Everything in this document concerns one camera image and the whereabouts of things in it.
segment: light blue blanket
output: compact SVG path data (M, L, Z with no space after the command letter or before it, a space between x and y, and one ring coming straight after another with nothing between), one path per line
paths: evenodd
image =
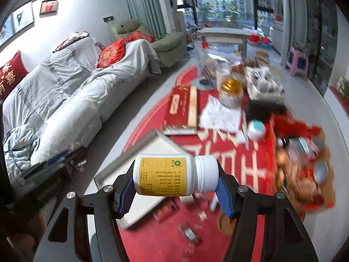
M3 151L10 179L20 177L22 171L30 168L30 156L38 148L39 140L29 123L8 132Z

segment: teal lid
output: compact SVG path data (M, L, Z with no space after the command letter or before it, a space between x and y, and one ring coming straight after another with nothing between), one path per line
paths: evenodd
M265 130L263 122L261 122L259 120L252 120L251 125L256 131L264 131Z

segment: yellow bottle label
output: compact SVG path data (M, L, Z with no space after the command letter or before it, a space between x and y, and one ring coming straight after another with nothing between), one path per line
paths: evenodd
M142 157L139 166L139 185L143 195L185 196L186 158Z

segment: framed picture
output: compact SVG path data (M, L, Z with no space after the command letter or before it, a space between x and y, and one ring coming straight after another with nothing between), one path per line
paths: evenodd
M33 22L34 15L31 1L13 11L13 25L15 33L20 31L21 29L24 29L26 26L32 24Z
M0 31L0 46L3 45L10 37L14 35L12 22L13 18L11 14Z
M57 12L58 0L46 0L41 2L40 15Z

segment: white plastic bottle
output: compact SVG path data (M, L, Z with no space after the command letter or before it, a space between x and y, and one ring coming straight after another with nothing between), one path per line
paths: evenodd
M150 196L189 196L216 191L218 164L213 156L139 154L133 167L136 192Z

